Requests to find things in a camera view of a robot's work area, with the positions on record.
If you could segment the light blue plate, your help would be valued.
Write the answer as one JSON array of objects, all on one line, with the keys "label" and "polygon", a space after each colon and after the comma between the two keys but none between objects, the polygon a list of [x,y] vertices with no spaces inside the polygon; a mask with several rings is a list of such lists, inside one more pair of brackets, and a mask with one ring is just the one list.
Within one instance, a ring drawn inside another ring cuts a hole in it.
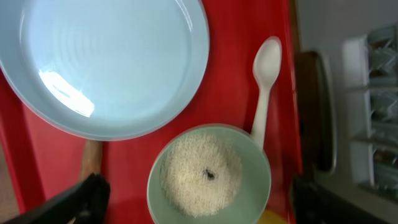
[{"label": "light blue plate", "polygon": [[199,0],[2,0],[1,70],[18,98],[67,133],[132,139],[191,102],[208,63]]}]

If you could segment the green bowl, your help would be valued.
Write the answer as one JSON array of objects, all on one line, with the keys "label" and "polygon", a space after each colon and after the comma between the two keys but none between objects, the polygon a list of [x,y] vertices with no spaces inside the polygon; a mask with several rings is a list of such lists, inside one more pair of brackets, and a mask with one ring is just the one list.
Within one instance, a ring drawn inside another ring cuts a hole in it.
[{"label": "green bowl", "polygon": [[[165,196],[160,183],[162,164],[173,143],[189,134],[215,134],[229,142],[241,158],[242,180],[233,202],[218,213],[204,217],[185,215]],[[155,160],[147,183],[147,206],[155,223],[256,223],[271,191],[271,168],[264,151],[250,135],[233,126],[207,124],[179,134]]]}]

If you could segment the brown carrot stick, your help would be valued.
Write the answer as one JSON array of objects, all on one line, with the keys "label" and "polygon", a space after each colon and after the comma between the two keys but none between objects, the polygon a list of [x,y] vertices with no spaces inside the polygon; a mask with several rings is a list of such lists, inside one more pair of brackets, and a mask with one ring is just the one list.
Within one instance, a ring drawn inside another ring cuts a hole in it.
[{"label": "brown carrot stick", "polygon": [[79,180],[87,179],[91,174],[101,173],[103,156],[103,143],[101,141],[87,140],[83,148]]}]

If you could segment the white rice pile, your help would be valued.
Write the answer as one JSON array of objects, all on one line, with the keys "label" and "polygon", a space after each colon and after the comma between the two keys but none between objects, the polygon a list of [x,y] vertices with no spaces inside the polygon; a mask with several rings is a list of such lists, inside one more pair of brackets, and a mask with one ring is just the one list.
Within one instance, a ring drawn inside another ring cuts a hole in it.
[{"label": "white rice pile", "polygon": [[176,140],[160,173],[165,196],[195,218],[229,206],[241,180],[241,158],[229,142],[215,134],[189,134]]}]

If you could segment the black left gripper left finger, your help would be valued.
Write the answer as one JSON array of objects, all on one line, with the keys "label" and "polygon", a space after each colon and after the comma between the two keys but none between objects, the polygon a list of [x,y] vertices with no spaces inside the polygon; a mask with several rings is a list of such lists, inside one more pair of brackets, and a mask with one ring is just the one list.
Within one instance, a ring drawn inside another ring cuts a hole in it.
[{"label": "black left gripper left finger", "polygon": [[87,179],[37,208],[14,217],[5,224],[104,223],[110,196],[110,184],[100,174]]}]

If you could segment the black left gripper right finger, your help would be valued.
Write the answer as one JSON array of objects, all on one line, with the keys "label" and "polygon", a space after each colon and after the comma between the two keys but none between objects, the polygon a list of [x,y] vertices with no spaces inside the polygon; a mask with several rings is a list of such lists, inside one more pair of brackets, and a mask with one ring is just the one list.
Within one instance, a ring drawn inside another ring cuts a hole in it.
[{"label": "black left gripper right finger", "polygon": [[292,206],[297,224],[387,224],[298,176],[292,181]]}]

